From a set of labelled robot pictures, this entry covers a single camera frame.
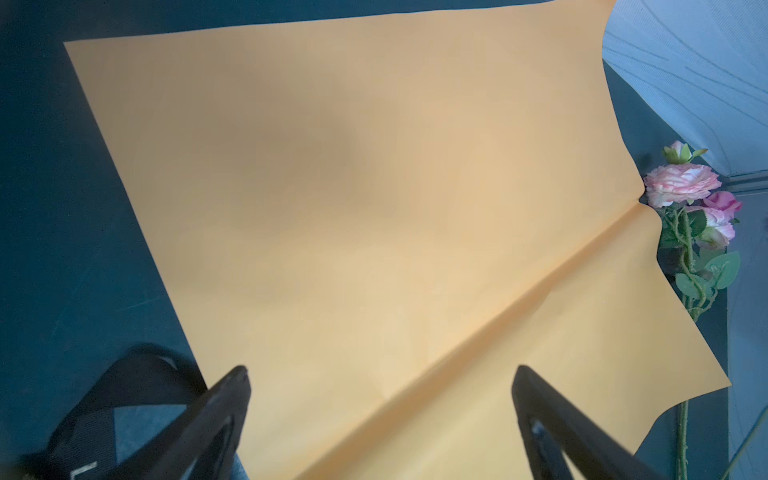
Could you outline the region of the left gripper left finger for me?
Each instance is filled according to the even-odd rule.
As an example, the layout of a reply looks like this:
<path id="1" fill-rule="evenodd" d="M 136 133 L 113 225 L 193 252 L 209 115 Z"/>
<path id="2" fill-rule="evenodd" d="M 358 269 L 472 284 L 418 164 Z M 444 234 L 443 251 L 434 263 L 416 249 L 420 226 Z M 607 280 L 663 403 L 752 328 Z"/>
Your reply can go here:
<path id="1" fill-rule="evenodd" d="M 105 474 L 107 479 L 229 479 L 251 386 L 233 368 L 149 443 Z"/>

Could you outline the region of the light pink fake rose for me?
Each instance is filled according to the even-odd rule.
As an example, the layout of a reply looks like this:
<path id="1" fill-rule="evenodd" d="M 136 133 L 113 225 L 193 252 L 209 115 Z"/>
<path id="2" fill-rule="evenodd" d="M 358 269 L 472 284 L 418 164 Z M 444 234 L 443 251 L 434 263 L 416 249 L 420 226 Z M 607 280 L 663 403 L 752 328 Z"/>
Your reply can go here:
<path id="1" fill-rule="evenodd" d="M 694 162 L 705 152 L 676 141 L 663 148 L 666 163 L 643 177 L 647 204 L 662 220 L 659 248 L 668 257 L 673 285 L 693 321 L 716 297 L 712 282 L 696 270 L 696 244 L 709 240 L 718 220 L 704 200 L 721 185 L 710 167 Z"/>

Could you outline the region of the orange wrapping paper sheet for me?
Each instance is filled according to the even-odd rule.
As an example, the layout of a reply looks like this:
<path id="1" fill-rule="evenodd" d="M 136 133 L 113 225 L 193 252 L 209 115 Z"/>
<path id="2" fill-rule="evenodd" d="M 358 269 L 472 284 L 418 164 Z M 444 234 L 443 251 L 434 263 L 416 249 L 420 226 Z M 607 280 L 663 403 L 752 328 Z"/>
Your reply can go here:
<path id="1" fill-rule="evenodd" d="M 253 479 L 527 479 L 527 365 L 624 448 L 728 377 L 656 259 L 609 1 L 70 42 Z"/>

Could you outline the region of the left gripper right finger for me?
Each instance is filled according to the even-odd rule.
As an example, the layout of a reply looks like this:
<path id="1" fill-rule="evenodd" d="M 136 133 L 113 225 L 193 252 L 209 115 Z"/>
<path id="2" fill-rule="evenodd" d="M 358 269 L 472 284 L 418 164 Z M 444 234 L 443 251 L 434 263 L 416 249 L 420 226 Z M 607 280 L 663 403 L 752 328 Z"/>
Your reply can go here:
<path id="1" fill-rule="evenodd" d="M 517 368 L 511 396 L 535 479 L 658 479 L 527 365 Z"/>

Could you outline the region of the black printed ribbon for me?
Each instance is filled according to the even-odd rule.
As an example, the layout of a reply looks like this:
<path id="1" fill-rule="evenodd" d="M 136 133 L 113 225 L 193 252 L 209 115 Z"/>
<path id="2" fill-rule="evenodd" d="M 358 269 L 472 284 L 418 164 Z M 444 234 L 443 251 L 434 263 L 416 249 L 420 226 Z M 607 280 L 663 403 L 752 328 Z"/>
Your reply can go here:
<path id="1" fill-rule="evenodd" d="M 23 460 L 34 479 L 101 479 L 206 390 L 199 371 L 159 346 L 113 363 L 65 415 L 47 446 Z"/>

